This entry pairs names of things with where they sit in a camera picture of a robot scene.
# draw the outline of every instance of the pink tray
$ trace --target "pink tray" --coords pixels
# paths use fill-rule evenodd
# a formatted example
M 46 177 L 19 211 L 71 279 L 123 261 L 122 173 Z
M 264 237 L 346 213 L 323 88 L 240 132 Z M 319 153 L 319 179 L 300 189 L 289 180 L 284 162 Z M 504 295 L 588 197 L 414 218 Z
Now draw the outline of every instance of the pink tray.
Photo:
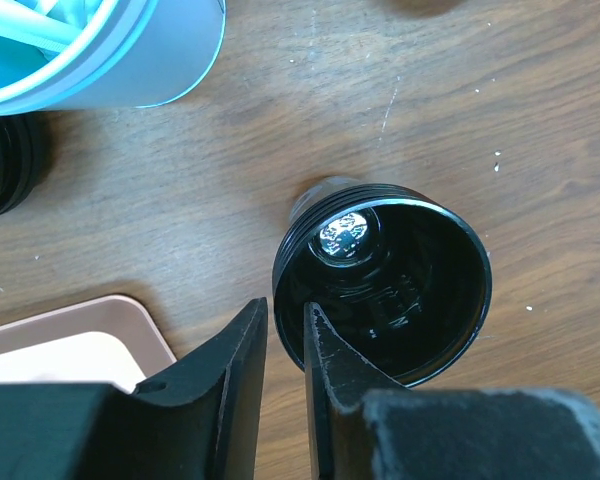
M 0 383 L 136 383 L 176 361 L 136 300 L 110 295 L 0 327 Z

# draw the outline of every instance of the wood grain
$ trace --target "wood grain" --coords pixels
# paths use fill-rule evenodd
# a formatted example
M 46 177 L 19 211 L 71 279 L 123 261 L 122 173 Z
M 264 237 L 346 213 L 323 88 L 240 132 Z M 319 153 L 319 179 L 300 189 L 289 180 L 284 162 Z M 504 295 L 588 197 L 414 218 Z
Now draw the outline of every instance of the wood grain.
M 348 174 L 421 191 L 490 251 L 481 338 L 423 388 L 600 405 L 600 0 L 230 1 L 192 94 L 48 119 L 54 167 L 0 218 L 0 324 L 127 293 L 183 355 L 270 294 L 293 199 Z M 256 478 L 309 478 L 273 327 Z

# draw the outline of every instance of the black plastic piece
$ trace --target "black plastic piece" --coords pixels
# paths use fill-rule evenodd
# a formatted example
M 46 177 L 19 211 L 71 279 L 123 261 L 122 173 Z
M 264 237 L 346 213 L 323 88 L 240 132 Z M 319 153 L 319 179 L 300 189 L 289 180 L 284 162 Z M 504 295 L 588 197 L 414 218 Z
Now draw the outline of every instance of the black plastic piece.
M 414 392 L 305 310 L 312 476 L 600 480 L 600 412 L 553 389 Z
M 0 479 L 253 478 L 266 340 L 266 300 L 252 300 L 132 395 L 0 385 Z

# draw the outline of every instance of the wooden table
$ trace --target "wooden table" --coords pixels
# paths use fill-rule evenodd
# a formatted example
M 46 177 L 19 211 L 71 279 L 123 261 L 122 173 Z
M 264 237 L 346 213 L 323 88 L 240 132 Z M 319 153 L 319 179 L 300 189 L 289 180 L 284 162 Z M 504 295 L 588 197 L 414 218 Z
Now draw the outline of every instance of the wooden table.
M 348 174 L 421 191 L 490 251 L 481 338 L 424 388 L 600 405 L 600 0 L 229 3 L 183 100 L 48 115 L 54 166 L 0 218 L 0 324 L 126 293 L 182 356 L 270 295 L 294 198 Z M 256 477 L 309 477 L 303 376 L 273 324 Z

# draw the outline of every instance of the black ribbed cylinder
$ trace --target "black ribbed cylinder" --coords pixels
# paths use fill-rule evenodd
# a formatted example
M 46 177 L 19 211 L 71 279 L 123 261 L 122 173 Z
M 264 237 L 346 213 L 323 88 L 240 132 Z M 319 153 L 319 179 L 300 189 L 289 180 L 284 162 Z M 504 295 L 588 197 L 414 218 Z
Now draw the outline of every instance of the black ribbed cylinder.
M 325 261 L 315 239 L 352 212 L 373 222 L 370 241 L 360 258 Z M 484 246 L 458 215 L 404 187 L 358 185 L 312 205 L 287 232 L 273 266 L 275 323 L 303 368 L 303 307 L 317 302 L 348 343 L 413 386 L 473 342 L 491 282 Z
M 0 215 L 27 198 L 48 157 L 49 138 L 36 113 L 0 117 Z

